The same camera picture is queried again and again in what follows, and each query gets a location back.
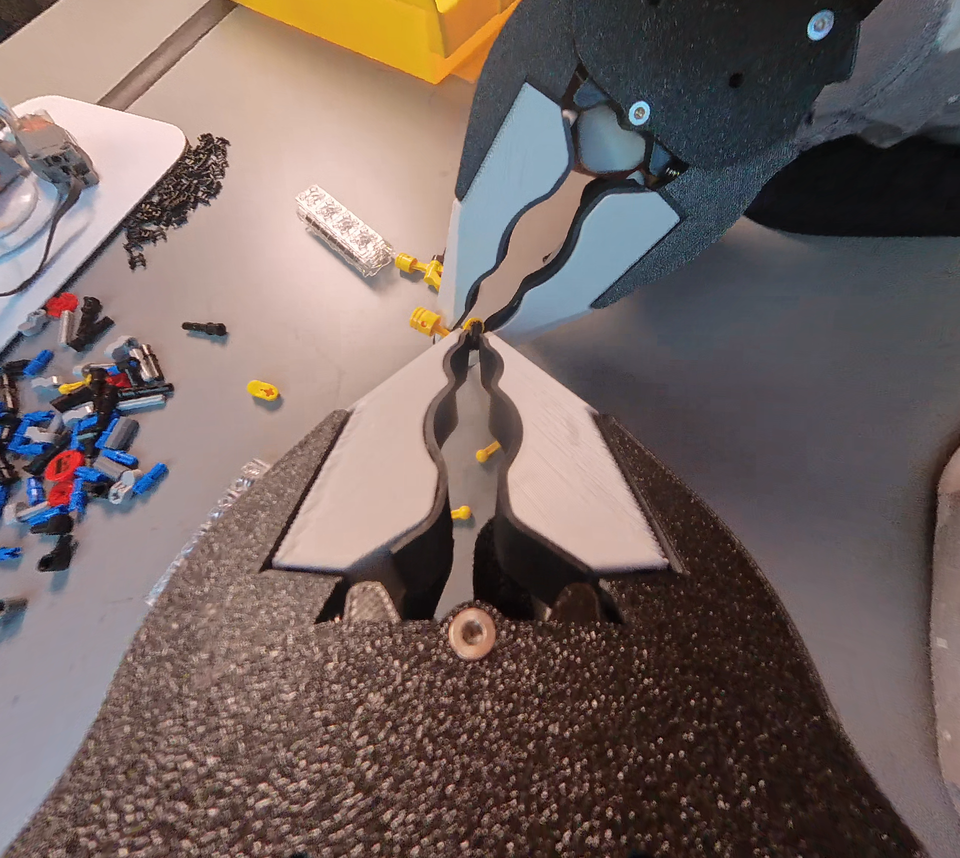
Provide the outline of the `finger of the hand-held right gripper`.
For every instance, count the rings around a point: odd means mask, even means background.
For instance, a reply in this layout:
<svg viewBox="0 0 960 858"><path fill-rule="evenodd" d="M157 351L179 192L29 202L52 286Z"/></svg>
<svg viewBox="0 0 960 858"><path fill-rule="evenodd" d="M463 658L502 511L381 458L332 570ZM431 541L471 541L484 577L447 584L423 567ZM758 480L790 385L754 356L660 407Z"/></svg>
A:
<svg viewBox="0 0 960 858"><path fill-rule="evenodd" d="M448 228L438 307L446 327L462 324L482 281L503 261L518 220L551 197L573 165L570 121L533 84L522 84Z"/></svg>
<svg viewBox="0 0 960 858"><path fill-rule="evenodd" d="M659 194L633 182L602 191L579 208L550 260L525 276L508 304L486 318L485 330L522 342L578 320L679 221Z"/></svg>

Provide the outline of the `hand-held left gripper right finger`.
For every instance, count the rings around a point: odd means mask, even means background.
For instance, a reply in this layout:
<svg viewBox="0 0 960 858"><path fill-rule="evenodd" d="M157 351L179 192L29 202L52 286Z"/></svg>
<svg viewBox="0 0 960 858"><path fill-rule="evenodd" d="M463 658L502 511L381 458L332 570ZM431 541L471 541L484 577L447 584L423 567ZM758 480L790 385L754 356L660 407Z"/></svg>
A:
<svg viewBox="0 0 960 858"><path fill-rule="evenodd" d="M498 496L510 524L591 572L665 568L595 410L499 337L479 343L488 427L504 452Z"/></svg>

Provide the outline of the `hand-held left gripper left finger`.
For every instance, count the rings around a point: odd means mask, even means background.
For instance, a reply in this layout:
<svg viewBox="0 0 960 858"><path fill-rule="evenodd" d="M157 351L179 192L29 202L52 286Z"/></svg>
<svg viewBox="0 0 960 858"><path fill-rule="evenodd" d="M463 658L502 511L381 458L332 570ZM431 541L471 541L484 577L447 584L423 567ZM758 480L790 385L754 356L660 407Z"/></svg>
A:
<svg viewBox="0 0 960 858"><path fill-rule="evenodd" d="M272 556L274 568L351 571L437 519L463 349L464 335L450 334L354 403Z"/></svg>

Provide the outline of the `transparent cylinder block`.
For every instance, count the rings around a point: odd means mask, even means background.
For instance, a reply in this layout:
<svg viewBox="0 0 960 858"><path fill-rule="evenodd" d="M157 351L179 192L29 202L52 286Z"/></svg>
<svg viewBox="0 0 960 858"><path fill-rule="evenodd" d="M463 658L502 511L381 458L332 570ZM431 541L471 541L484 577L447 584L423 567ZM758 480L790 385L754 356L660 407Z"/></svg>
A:
<svg viewBox="0 0 960 858"><path fill-rule="evenodd" d="M216 504L208 512L206 518L200 523L198 528L186 540L186 543L174 557L171 564L167 566L162 576L151 588L145 599L149 609L154 607L160 599L162 592L168 586L177 570L186 562L194 548L209 533L210 529L216 524L239 500L241 496L247 493L256 482L270 469L270 465L260 459L252 459L240 469L238 476L223 491Z"/></svg>
<svg viewBox="0 0 960 858"><path fill-rule="evenodd" d="M296 214L307 230L355 271L376 276L394 262L390 243L317 184L296 195Z"/></svg>

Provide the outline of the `yellow piston crank assembly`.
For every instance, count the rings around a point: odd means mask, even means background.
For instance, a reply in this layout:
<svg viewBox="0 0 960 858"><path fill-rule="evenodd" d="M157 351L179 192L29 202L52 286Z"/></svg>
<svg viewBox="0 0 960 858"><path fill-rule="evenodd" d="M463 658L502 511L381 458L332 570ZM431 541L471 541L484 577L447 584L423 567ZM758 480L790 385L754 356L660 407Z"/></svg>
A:
<svg viewBox="0 0 960 858"><path fill-rule="evenodd" d="M423 262L406 252L398 252L393 260L395 266L406 275L420 274L423 282L438 292L441 287L443 274L443 256L434 255L428 261Z"/></svg>
<svg viewBox="0 0 960 858"><path fill-rule="evenodd" d="M469 315L460 326L448 329L439 313L418 307L411 314L410 325L433 341L432 346L421 356L430 365L441 367L451 353L454 354L454 369L479 365L479 336L485 330L481 317Z"/></svg>

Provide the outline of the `pile of mixed building parts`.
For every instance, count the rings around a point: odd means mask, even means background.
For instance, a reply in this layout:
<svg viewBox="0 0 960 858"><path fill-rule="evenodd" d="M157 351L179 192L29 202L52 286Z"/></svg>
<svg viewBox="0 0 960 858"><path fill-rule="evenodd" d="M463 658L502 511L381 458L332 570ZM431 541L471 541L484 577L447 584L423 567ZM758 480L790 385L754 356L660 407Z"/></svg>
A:
<svg viewBox="0 0 960 858"><path fill-rule="evenodd" d="M66 377L54 374L55 359L42 348L2 362L2 528L12 530L2 532L2 564L22 558L28 537L40 542L38 559L59 535L76 541L94 502L138 502L170 473L137 454L143 417L175 392L149 342L116 336Z"/></svg>

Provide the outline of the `person's right forearm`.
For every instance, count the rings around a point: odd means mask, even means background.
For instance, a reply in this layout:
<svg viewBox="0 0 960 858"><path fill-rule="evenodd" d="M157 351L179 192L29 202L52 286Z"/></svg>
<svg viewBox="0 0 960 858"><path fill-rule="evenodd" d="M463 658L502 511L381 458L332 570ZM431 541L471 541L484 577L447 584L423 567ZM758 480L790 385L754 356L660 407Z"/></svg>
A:
<svg viewBox="0 0 960 858"><path fill-rule="evenodd" d="M913 135L959 143L959 0L882 0L853 68L821 92L796 135L801 150L847 135L881 148Z"/></svg>

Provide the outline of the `grey desk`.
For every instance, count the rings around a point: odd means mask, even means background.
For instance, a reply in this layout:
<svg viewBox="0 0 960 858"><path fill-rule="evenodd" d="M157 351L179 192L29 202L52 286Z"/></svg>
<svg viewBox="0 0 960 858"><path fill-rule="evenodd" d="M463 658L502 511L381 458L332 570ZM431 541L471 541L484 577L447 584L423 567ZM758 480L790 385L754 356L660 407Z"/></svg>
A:
<svg viewBox="0 0 960 858"><path fill-rule="evenodd" d="M91 507L66 572L2 564L2 847L76 752L154 584L250 459L275 462L425 346L433 301L363 279L306 232L318 183L396 248L447 237L473 88L432 86L238 8L129 110L230 143L222 192L132 272L77 281L145 339L173 401L138 455L169 477ZM224 323L210 339L183 322ZM958 241L802 237L738 222L690 265L522 348L618 419L755 557L844 726L930 855L958 856L928 682L932 492L958 428ZM253 399L250 380L277 386Z"/></svg>
<svg viewBox="0 0 960 858"><path fill-rule="evenodd" d="M96 103L210 0L59 0L1 45L1 95Z"/></svg>

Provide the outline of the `pile of black clip pins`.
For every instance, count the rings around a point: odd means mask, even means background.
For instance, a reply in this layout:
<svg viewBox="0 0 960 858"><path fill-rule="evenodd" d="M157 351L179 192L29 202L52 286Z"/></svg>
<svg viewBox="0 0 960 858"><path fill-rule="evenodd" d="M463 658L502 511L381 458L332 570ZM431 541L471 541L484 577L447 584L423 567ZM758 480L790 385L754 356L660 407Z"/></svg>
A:
<svg viewBox="0 0 960 858"><path fill-rule="evenodd" d="M146 250L166 241L200 206L221 193L229 167L230 142L210 132L188 143L184 153L122 223L131 271L147 266Z"/></svg>

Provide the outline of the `person's grey speckled sweatshirt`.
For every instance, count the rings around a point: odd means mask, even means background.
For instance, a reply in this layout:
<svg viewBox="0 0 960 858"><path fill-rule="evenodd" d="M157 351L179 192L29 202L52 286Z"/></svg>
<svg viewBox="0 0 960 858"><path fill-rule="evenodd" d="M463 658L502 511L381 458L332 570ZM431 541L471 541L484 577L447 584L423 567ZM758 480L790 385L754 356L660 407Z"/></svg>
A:
<svg viewBox="0 0 960 858"><path fill-rule="evenodd" d="M959 451L937 485L932 550L930 663L942 778L959 808Z"/></svg>

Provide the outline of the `white metal stand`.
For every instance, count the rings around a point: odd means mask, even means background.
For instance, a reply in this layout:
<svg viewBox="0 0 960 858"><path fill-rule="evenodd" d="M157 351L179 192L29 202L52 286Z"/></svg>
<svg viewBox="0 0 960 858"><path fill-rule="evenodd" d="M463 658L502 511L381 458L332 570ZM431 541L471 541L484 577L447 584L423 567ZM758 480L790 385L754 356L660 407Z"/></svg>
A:
<svg viewBox="0 0 960 858"><path fill-rule="evenodd" d="M18 115L46 112L89 154L100 180L58 224L42 275L19 294L2 298L1 348L112 236L186 149L186 136L174 125L72 98L46 95L12 109ZM40 264L56 204L54 186L32 176L2 193L3 292Z"/></svg>

